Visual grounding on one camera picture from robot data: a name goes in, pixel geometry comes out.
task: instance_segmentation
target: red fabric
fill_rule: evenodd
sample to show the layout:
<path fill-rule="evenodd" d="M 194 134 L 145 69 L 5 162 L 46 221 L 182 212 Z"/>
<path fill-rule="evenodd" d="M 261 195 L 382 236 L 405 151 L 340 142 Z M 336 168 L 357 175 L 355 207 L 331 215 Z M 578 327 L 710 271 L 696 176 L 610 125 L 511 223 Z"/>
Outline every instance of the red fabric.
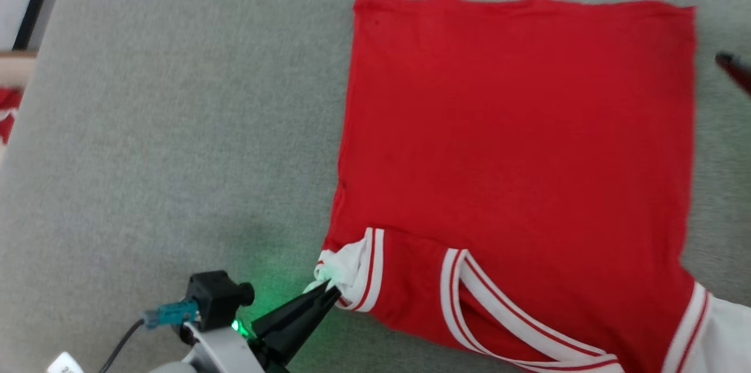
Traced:
<path fill-rule="evenodd" d="M 7 145 L 11 135 L 13 122 L 15 122 L 14 110 L 21 105 L 21 93 L 10 88 L 0 87 L 0 141 Z"/>
<path fill-rule="evenodd" d="M 427 335 L 461 348 L 442 319 L 439 296 L 443 258 L 447 247 L 394 230 L 384 238 L 383 282 L 378 303 L 370 314 L 387 327 L 406 333 Z"/>
<path fill-rule="evenodd" d="M 367 226 L 469 249 L 537 320 L 627 371 L 660 371 L 694 285 L 679 264 L 693 9 L 357 0 L 354 12 L 324 249 Z M 462 296 L 489 349 L 536 355 L 475 303 Z M 427 322 L 381 318 L 455 346 Z"/>

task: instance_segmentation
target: cable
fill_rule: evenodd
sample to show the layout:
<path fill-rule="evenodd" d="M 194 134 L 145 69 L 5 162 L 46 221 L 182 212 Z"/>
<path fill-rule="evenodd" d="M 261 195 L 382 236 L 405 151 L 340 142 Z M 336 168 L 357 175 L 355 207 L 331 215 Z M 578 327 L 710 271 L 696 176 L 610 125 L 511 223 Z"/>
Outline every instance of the cable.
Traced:
<path fill-rule="evenodd" d="M 120 354 L 120 351 L 123 349 L 124 346 L 126 346 L 126 342 L 128 342 L 128 339 L 131 338 L 133 333 L 143 325 L 143 319 L 138 319 L 138 322 L 133 323 L 133 326 L 129 328 L 128 332 L 126 332 L 125 335 L 123 335 L 123 338 L 120 339 L 120 342 L 115 346 L 115 349 L 112 351 L 112 354 L 110 355 L 110 358 L 107 359 L 107 361 L 102 365 L 102 369 L 99 370 L 99 373 L 105 373 L 110 366 L 112 365 L 112 362 L 115 361 L 115 358 L 117 357 L 117 354 Z"/>

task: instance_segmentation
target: robotic arm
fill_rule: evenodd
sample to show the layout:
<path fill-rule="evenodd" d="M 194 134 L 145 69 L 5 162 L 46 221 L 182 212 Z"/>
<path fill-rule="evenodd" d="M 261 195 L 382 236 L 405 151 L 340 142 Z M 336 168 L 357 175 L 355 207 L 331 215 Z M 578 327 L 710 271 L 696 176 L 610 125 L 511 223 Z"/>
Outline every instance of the robotic arm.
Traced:
<path fill-rule="evenodd" d="M 335 287 L 327 290 L 327 284 L 322 284 L 254 320 L 255 336 L 244 336 L 233 324 L 237 309 L 253 303 L 253 287 L 235 284 L 225 271 L 193 274 L 183 301 L 144 312 L 99 373 L 107 371 L 140 325 L 156 328 L 166 324 L 171 324 L 192 350 L 182 361 L 162 365 L 151 373 L 289 373 L 287 364 L 340 296 Z M 48 373 L 83 370 L 64 352 Z"/>

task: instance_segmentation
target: gray fabric surface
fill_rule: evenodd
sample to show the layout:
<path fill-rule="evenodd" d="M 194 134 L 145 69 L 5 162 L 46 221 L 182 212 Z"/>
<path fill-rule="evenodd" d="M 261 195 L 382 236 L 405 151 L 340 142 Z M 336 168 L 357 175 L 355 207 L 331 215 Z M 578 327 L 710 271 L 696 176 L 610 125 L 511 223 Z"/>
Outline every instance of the gray fabric surface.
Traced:
<path fill-rule="evenodd" d="M 97 371 L 191 272 L 250 280 L 246 319 L 300 292 L 336 183 L 352 1 L 58 0 L 0 168 L 0 372 L 43 371 L 61 351 Z M 712 61 L 751 57 L 751 0 L 666 1 L 698 6 L 685 263 L 751 304 L 751 101 Z M 137 333 L 112 371 L 186 350 Z M 341 312 L 290 367 L 514 371 Z"/>

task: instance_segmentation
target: red and white stripe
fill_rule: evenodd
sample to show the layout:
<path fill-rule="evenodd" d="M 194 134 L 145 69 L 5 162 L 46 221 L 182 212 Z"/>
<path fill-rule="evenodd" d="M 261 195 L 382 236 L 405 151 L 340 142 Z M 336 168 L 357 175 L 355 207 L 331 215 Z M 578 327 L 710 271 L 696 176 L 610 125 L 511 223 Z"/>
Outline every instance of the red and white stripe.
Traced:
<path fill-rule="evenodd" d="M 530 346 L 538 349 L 555 362 L 527 362 L 494 354 L 472 335 L 464 320 L 459 303 L 459 281 L 464 283 L 476 299 L 498 320 Z M 441 269 L 441 307 L 451 335 L 467 349 L 525 370 L 539 373 L 560 371 L 585 371 L 587 373 L 623 373 L 617 357 L 603 350 L 583 344 L 546 327 L 531 318 L 510 301 L 490 277 L 480 269 L 467 250 L 450 249 L 446 252 Z"/>
<path fill-rule="evenodd" d="M 316 282 L 308 289 L 331 280 L 341 291 L 336 307 L 362 312 L 372 310 L 383 281 L 383 239 L 383 229 L 368 228 L 359 242 L 345 245 L 336 253 L 323 250 L 314 270 Z"/>
<path fill-rule="evenodd" d="M 689 306 L 686 308 L 681 324 L 673 336 L 668 355 L 665 356 L 662 373 L 685 373 L 689 371 L 688 366 L 696 343 L 706 330 L 711 304 L 712 298 L 709 291 L 696 283 Z"/>

